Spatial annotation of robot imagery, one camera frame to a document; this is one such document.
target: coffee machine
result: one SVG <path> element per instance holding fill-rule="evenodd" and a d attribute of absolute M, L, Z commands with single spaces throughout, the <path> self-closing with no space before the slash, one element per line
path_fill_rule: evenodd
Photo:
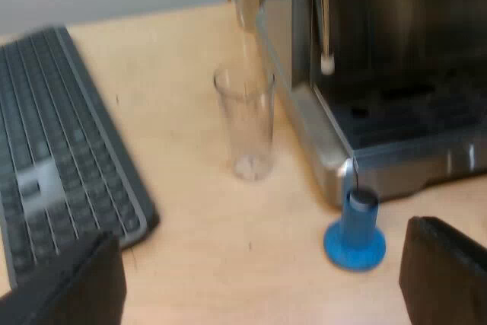
<path fill-rule="evenodd" d="M 330 203 L 487 168 L 486 0 L 265 0 L 256 24 Z"/>

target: wooden desk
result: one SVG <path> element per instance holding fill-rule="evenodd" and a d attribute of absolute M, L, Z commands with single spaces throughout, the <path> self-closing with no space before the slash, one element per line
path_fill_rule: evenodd
<path fill-rule="evenodd" d="M 339 212 L 279 103 L 273 172 L 260 183 L 234 178 L 212 85 L 217 65 L 243 49 L 231 5 L 69 30 L 162 214 L 123 253 L 123 325 L 407 324 L 398 285 L 407 220 L 437 215 L 487 244 L 480 177 L 384 204 L 383 263 L 365 274 L 334 267 L 322 239 Z"/>

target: black keyboard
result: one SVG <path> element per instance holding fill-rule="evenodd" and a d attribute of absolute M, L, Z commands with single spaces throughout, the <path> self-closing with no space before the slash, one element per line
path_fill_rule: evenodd
<path fill-rule="evenodd" d="M 128 247 L 158 223 L 64 27 L 0 48 L 0 194 L 12 288 L 85 233 Z"/>

